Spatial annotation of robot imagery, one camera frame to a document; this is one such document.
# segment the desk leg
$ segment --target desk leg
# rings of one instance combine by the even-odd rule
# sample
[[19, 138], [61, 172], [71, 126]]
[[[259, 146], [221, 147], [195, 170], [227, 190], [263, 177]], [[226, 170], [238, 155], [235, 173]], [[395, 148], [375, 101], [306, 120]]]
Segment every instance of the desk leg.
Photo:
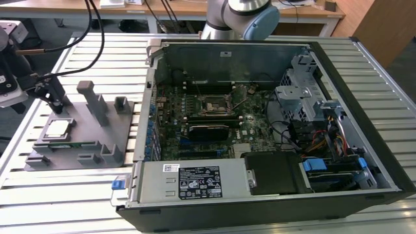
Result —
[[159, 26], [158, 21], [154, 16], [147, 16], [149, 26], [150, 26], [150, 33], [157, 34], [159, 33]]
[[329, 19], [329, 22], [326, 23], [323, 30], [321, 31], [319, 36], [321, 37], [331, 37], [334, 30], [338, 26], [339, 18], [331, 18]]

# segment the slotted aluminum table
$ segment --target slotted aluminum table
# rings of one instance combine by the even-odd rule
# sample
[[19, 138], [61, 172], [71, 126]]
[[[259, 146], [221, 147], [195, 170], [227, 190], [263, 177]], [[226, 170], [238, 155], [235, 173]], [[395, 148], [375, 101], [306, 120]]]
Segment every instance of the slotted aluminum table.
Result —
[[[27, 155], [51, 110], [37, 100], [0, 158], [0, 233], [138, 233], [111, 205], [111, 182], [131, 173], [133, 151], [147, 74], [147, 40], [195, 39], [197, 35], [107, 34], [101, 61], [89, 71], [61, 78], [71, 101], [82, 101], [77, 85], [93, 80], [106, 100], [127, 96], [137, 102], [126, 164], [122, 168], [26, 172]], [[271, 37], [270, 40], [317, 40], [325, 48], [413, 181], [416, 181], [416, 106], [361, 43], [346, 38]], [[65, 51], [54, 71], [82, 68], [95, 58], [101, 34], [91, 33]], [[113, 201], [123, 202], [126, 193]], [[415, 233], [416, 196], [371, 207], [346, 219], [315, 220], [179, 233]]]

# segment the white device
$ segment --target white device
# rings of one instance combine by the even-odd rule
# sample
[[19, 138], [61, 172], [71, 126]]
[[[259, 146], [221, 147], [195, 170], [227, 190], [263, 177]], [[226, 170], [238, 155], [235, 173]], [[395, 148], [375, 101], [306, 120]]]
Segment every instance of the white device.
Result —
[[29, 31], [25, 24], [17, 20], [0, 20], [0, 26], [11, 35], [11, 38], [21, 44], [25, 42]]
[[145, 0], [126, 0], [127, 4], [143, 5]]
[[101, 8], [123, 8], [125, 0], [101, 0]]

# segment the barcode sticker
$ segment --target barcode sticker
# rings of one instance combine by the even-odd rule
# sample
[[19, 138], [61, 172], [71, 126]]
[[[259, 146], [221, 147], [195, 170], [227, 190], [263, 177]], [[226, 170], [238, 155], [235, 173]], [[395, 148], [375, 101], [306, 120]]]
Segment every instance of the barcode sticker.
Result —
[[179, 172], [181, 171], [181, 164], [165, 164], [163, 165], [163, 172]]

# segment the circuit board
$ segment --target circuit board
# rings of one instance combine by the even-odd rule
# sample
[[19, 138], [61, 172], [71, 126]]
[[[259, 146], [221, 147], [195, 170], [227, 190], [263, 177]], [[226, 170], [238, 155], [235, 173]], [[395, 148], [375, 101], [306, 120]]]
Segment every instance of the circuit board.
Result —
[[[162, 160], [237, 158], [235, 145], [249, 151], [275, 151], [277, 142], [266, 122], [265, 108], [270, 91], [257, 91], [253, 84], [238, 85], [230, 94], [187, 94], [182, 87], [158, 88]], [[190, 118], [214, 125], [229, 121], [229, 138], [223, 141], [191, 141]]]

